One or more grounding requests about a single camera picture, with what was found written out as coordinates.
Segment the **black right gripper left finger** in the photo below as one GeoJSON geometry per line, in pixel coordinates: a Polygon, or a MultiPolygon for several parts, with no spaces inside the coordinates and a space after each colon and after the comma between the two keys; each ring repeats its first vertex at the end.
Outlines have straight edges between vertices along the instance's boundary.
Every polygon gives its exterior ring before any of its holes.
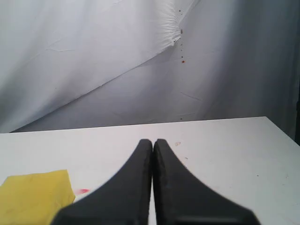
{"type": "Polygon", "coordinates": [[[141,139],[104,185],[61,209],[53,225],[146,225],[152,179],[152,143],[141,139]]]}

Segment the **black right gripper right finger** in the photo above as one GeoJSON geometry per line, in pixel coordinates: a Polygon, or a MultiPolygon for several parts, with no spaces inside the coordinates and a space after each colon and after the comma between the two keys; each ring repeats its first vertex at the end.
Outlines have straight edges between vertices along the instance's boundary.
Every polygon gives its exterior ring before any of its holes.
{"type": "Polygon", "coordinates": [[[165,139],[153,149],[153,188],[159,225],[258,225],[255,214],[198,180],[165,139]]]}

